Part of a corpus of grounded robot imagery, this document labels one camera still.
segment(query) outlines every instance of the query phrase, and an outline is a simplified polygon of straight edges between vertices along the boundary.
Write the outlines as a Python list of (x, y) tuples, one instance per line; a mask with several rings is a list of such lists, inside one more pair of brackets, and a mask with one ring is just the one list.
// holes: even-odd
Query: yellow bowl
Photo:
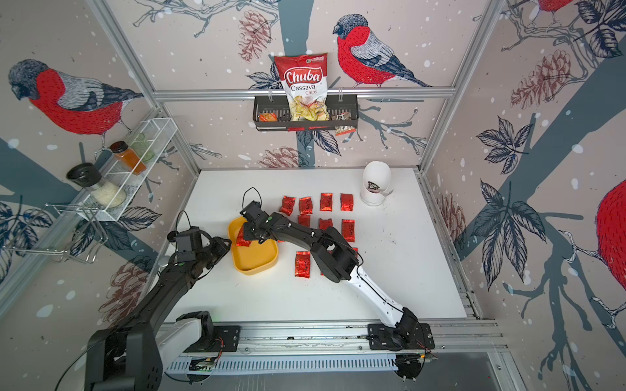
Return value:
[(245, 222), (244, 217), (234, 219), (228, 226), (228, 237), (232, 240), (230, 253), (233, 256), (235, 269), (249, 276), (276, 265), (278, 245), (275, 240), (268, 239), (262, 245), (259, 245), (258, 241), (253, 241), (249, 247), (237, 246), (237, 235)]

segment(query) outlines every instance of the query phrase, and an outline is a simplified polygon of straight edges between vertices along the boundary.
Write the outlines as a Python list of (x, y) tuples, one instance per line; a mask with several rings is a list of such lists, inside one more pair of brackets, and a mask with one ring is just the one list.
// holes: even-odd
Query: glass jar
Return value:
[(146, 170), (146, 165), (139, 160), (139, 156), (124, 141), (113, 143), (109, 148), (113, 152), (113, 156), (132, 171), (133, 174), (139, 175)]

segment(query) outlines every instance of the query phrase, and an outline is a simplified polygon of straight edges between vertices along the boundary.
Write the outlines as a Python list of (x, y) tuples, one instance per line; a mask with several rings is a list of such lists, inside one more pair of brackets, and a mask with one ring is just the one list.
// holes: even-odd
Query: black cable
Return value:
[(245, 195), (248, 193), (248, 191), (250, 191), (250, 190), (252, 190), (252, 189), (254, 189), (254, 191), (256, 191), (256, 192), (257, 192), (257, 194), (259, 195), (259, 203), (260, 203), (259, 208), (263, 206), (263, 198), (261, 198), (261, 193), (259, 193), (259, 191), (257, 190), (257, 188), (256, 188), (256, 187), (251, 187), (251, 188), (249, 188), (248, 190), (246, 190), (246, 191), (244, 192), (244, 196), (243, 196), (243, 197), (241, 197), (241, 210), (244, 210), (244, 200), (245, 200)]

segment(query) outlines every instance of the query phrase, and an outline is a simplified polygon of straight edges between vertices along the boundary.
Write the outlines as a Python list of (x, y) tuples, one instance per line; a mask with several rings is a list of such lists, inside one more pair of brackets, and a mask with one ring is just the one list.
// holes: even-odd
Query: bird illustration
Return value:
[(17, 99), (28, 98), (59, 127), (78, 135), (100, 135), (103, 147), (95, 153), (105, 148), (106, 131), (117, 122), (124, 124), (124, 107), (143, 97), (130, 89), (54, 70), (34, 59), (15, 64), (9, 71), (9, 83)]
[(339, 66), (356, 84), (376, 84), (389, 80), (409, 80), (422, 87), (431, 87), (415, 78), (413, 72), (400, 63), (393, 50), (382, 43), (367, 26), (363, 15), (350, 14), (338, 20), (333, 34), (337, 38)]
[[(566, 259), (567, 262), (574, 262), (579, 251), (597, 258), (608, 267), (617, 282), (626, 289), (626, 180), (609, 191), (600, 202), (596, 215), (597, 251), (583, 250), (576, 246), (570, 232), (559, 232), (565, 234), (572, 244), (573, 254)], [(626, 302), (615, 310), (611, 310), (601, 299), (597, 297), (590, 299), (600, 304), (610, 316), (611, 323), (606, 323), (605, 326), (615, 328), (615, 317), (626, 309)]]

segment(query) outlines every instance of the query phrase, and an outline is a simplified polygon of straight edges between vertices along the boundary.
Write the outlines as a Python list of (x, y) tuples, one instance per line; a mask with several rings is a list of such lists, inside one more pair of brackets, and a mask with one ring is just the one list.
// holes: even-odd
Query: jar lid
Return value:
[(128, 149), (128, 144), (126, 144), (124, 141), (118, 141), (116, 143), (111, 144), (109, 148), (111, 149), (111, 152), (113, 153), (121, 153)]
[(76, 183), (80, 187), (93, 186), (100, 182), (102, 174), (92, 163), (83, 163), (72, 167), (65, 175), (65, 178)]

